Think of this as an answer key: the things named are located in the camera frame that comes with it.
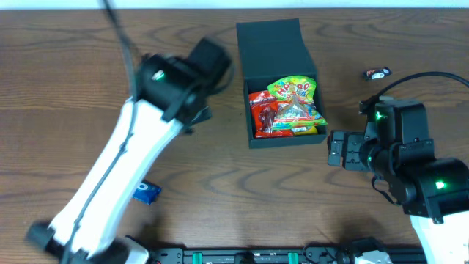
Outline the red candy bag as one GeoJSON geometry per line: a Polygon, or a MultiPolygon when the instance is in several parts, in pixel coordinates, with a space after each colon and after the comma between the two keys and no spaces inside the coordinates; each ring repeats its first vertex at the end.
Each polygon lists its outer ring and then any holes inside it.
{"type": "Polygon", "coordinates": [[[278,112],[277,98],[267,90],[248,96],[251,116],[255,124],[256,139],[294,136],[291,130],[273,130],[274,117],[278,112]]]}

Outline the green Haribo gummy bag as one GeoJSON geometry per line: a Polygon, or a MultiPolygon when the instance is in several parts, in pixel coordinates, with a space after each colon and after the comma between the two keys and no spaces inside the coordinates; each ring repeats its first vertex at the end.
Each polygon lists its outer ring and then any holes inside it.
{"type": "Polygon", "coordinates": [[[317,83],[307,76],[287,76],[267,86],[276,98],[277,112],[273,130],[291,130],[302,127],[327,125],[314,102],[317,83]]]}

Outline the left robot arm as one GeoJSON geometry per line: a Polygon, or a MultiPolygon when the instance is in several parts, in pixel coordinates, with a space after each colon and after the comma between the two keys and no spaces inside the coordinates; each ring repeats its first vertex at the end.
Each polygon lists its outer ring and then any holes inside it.
{"type": "Polygon", "coordinates": [[[147,248],[117,229],[134,193],[166,146],[204,119],[207,98],[221,91],[232,58],[210,38],[187,57],[145,56],[131,76],[133,94],[85,181],[51,220],[26,239],[61,263],[148,263],[147,248]]]}

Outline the black gift box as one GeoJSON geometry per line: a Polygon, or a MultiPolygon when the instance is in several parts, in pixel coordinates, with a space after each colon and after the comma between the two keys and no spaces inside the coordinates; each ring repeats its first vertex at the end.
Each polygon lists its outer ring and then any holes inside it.
{"type": "Polygon", "coordinates": [[[257,139],[248,96],[267,89],[269,84],[287,76],[318,79],[316,65],[303,41],[297,18],[257,21],[236,25],[238,51],[243,71],[243,99],[248,146],[251,149],[320,144],[327,135],[325,125],[317,135],[257,139]]]}

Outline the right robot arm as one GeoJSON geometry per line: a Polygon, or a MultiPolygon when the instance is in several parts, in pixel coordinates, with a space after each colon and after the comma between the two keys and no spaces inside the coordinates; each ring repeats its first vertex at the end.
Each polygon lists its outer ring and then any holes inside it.
{"type": "Polygon", "coordinates": [[[328,164],[385,181],[382,195],[410,217],[428,263],[467,263],[468,166],[436,158],[422,102],[381,97],[360,112],[364,131],[330,132],[328,164]]]}

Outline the yellow sweets bag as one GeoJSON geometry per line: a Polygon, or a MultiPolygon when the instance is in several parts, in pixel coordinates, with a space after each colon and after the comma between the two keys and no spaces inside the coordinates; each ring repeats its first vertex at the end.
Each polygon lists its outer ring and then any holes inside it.
{"type": "Polygon", "coordinates": [[[292,128],[291,131],[295,136],[308,136],[317,135],[318,131],[315,126],[304,126],[298,128],[292,128]]]}

